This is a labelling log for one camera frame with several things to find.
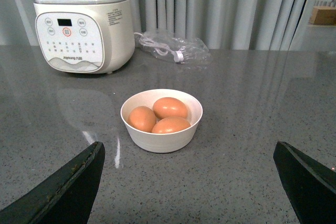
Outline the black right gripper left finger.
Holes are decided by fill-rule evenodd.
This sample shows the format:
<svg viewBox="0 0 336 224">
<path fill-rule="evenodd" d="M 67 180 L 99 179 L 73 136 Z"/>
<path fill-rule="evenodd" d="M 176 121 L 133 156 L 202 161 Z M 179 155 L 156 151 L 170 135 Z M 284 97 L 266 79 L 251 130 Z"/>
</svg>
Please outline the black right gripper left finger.
<svg viewBox="0 0 336 224">
<path fill-rule="evenodd" d="M 1 223 L 87 223 L 105 159 L 94 142 L 27 194 L 1 210 Z"/>
</svg>

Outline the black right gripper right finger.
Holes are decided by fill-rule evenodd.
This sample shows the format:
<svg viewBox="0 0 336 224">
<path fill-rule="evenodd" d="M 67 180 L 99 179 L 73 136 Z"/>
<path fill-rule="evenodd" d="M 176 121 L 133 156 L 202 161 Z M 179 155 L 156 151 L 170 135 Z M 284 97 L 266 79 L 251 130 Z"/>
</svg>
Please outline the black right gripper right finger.
<svg viewBox="0 0 336 224">
<path fill-rule="evenodd" d="M 286 142 L 273 159 L 300 223 L 335 223 L 335 172 Z"/>
</svg>

